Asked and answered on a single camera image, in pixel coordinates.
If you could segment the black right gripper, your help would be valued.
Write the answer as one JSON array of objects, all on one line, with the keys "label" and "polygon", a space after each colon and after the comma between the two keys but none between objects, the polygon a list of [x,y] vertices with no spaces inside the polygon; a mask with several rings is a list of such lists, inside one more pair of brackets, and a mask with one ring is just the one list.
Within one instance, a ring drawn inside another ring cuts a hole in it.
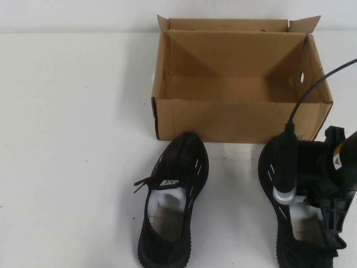
[{"label": "black right gripper", "polygon": [[330,126],[324,142],[299,142],[297,194],[305,195],[309,202],[319,201],[328,247],[346,247],[340,233],[353,193],[347,189],[342,164],[335,164],[345,139],[344,128]]}]

